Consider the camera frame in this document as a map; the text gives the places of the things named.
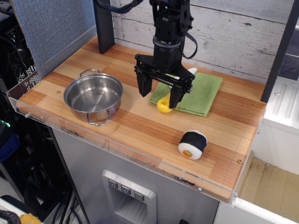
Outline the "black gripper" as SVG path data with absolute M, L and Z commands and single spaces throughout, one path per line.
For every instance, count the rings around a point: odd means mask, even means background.
M 139 93 L 145 97 L 152 90 L 153 80 L 171 86 L 169 108 L 176 108 L 184 93 L 192 91 L 195 76 L 182 65 L 185 39 L 178 38 L 173 42 L 153 39 L 154 55 L 135 55 L 135 72 Z

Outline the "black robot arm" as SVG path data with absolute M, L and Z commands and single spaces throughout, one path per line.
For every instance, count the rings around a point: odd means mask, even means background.
M 155 35 L 154 54 L 137 54 L 135 72 L 140 94 L 145 97 L 157 80 L 171 86 L 169 107 L 174 109 L 186 93 L 192 91 L 195 76 L 182 65 L 185 39 L 194 18 L 188 0 L 152 0 Z

